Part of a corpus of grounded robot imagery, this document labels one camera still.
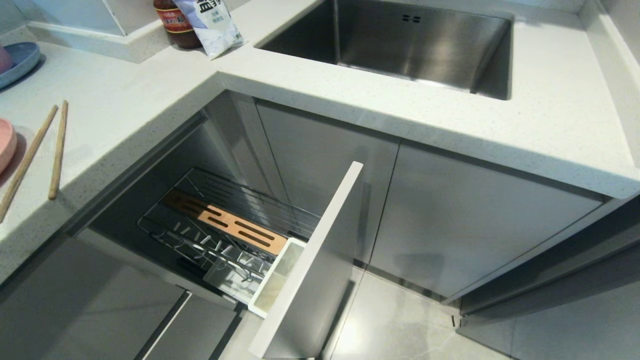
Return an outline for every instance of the chopsticks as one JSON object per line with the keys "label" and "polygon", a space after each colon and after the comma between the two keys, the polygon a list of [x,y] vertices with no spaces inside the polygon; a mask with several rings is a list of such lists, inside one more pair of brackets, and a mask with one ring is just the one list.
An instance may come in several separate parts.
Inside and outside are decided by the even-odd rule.
{"label": "chopsticks", "polygon": [[53,108],[51,108],[51,111],[49,112],[49,116],[47,116],[47,119],[44,120],[44,123],[38,130],[38,133],[33,138],[33,143],[31,143],[29,150],[27,150],[27,153],[24,155],[24,159],[22,160],[22,163],[18,167],[18,171],[16,171],[16,174],[13,177],[13,180],[11,181],[11,185],[9,186],[9,189],[7,190],[6,194],[4,195],[4,198],[2,199],[2,203],[0,203],[0,224],[2,224],[2,222],[4,221],[4,217],[6,216],[6,212],[9,210],[9,206],[11,205],[11,202],[15,197],[15,193],[18,191],[18,187],[20,187],[20,183],[24,179],[24,174],[27,173],[27,169],[31,165],[31,162],[33,161],[33,158],[36,154],[36,151],[38,151],[38,148],[42,143],[42,139],[44,138],[44,135],[47,133],[49,126],[51,126],[51,122],[53,121],[53,118],[56,116],[57,112],[58,112],[58,105],[54,105]]}
{"label": "chopsticks", "polygon": [[69,103],[64,100],[62,103],[62,118],[60,118],[60,128],[58,129],[58,142],[56,144],[56,157],[53,161],[53,174],[51,174],[51,185],[49,186],[49,200],[54,200],[58,196],[60,187],[60,174],[62,173],[62,154],[65,150],[65,133],[67,132],[67,110]]}

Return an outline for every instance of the sink basin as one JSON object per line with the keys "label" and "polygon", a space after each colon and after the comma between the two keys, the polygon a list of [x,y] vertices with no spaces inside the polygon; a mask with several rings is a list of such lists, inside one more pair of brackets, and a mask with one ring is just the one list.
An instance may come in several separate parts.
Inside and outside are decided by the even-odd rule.
{"label": "sink basin", "polygon": [[377,0],[327,0],[261,49],[509,98],[511,22]]}

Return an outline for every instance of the wire rack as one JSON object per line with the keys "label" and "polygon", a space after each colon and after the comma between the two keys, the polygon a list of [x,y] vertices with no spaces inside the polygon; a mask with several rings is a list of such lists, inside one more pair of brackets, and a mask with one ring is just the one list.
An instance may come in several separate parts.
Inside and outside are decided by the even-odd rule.
{"label": "wire rack", "polygon": [[[176,189],[285,237],[311,237],[320,217],[201,168],[192,168]],[[261,281],[275,256],[224,231],[156,202],[137,221],[147,236],[207,273],[232,270],[243,282]]]}

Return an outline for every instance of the plastic bag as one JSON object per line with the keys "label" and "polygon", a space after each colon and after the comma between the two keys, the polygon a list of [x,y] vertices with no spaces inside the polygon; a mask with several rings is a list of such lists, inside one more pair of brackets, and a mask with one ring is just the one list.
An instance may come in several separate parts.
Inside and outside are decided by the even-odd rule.
{"label": "plastic bag", "polygon": [[187,17],[209,59],[240,46],[244,39],[222,0],[174,0]]}

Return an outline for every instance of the kitchen counter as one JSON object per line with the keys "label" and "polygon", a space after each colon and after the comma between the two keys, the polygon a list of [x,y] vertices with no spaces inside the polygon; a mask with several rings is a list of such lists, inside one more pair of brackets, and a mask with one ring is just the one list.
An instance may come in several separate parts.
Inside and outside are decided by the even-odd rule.
{"label": "kitchen counter", "polygon": [[640,191],[640,171],[575,14],[488,0],[483,11],[516,14],[511,99],[500,101],[254,48],[317,2],[253,0],[236,9],[248,43],[214,61],[169,47],[134,64],[41,43],[44,66],[0,92],[0,116],[30,143],[51,106],[69,101],[61,193],[47,200],[56,117],[0,225],[0,281],[225,89],[619,199]]}

